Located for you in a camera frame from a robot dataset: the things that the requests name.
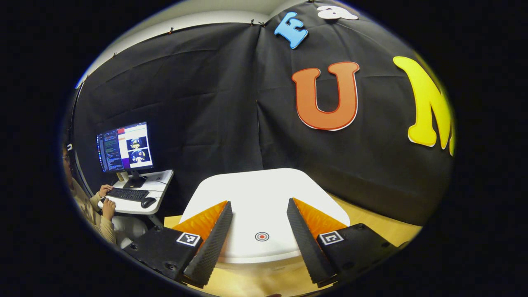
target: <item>black textured finger pad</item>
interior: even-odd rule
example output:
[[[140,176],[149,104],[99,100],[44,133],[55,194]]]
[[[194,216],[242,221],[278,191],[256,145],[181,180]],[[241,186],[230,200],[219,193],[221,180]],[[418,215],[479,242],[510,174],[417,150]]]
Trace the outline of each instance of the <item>black textured finger pad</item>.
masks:
[[[220,256],[232,219],[231,202],[228,201],[202,248],[184,270],[184,275],[191,280],[189,282],[183,280],[184,282],[198,287],[207,285]]]
[[[123,250],[144,265],[175,280],[191,261],[201,243],[202,238],[197,235],[156,226]]]
[[[290,221],[291,230],[294,233],[295,241],[299,246],[300,253],[303,256],[304,263],[310,274],[312,282],[319,283],[330,279],[334,270],[328,259],[325,257],[317,242],[314,240],[310,229],[306,225],[303,216],[300,214],[297,205],[290,198],[287,210],[288,220]]]
[[[365,224],[317,236],[317,242],[336,269],[338,278],[352,280],[398,251]]]

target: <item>black fabric backdrop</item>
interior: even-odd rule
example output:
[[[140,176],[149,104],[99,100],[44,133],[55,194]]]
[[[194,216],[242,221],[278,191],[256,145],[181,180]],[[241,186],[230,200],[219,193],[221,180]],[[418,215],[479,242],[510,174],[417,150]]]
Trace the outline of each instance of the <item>black fabric backdrop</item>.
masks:
[[[426,147],[407,137],[416,118],[414,96],[392,58],[419,59],[367,16],[318,17],[316,8],[327,4],[340,5],[302,3],[264,27],[191,27],[136,44],[104,63],[86,79],[74,118],[74,145],[92,191],[115,179],[100,169],[96,135],[147,121],[155,164],[150,171],[175,172],[164,200],[175,207],[172,215],[181,214],[212,175],[289,167],[351,203],[422,226],[444,194],[453,157],[439,141]],[[309,31],[294,50],[274,35],[289,11]],[[309,128],[297,115],[291,75],[319,68],[318,106],[329,112],[338,95],[327,68],[342,61],[360,66],[357,116],[339,131]]]

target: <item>beige sleeve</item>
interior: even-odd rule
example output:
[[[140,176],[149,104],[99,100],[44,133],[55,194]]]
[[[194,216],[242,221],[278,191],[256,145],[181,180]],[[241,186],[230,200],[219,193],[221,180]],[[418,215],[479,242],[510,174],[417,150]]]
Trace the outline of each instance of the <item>beige sleeve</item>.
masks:
[[[99,192],[97,192],[95,195],[93,195],[92,198],[90,198],[90,204],[92,204],[93,209],[94,209],[95,211],[99,211],[99,210],[101,210],[101,209],[99,208],[99,206],[97,206],[97,203],[98,203],[101,199],[102,199],[102,197],[99,196]]]
[[[116,244],[116,234],[114,232],[114,223],[101,216],[101,224],[93,225],[94,229],[108,242]]]

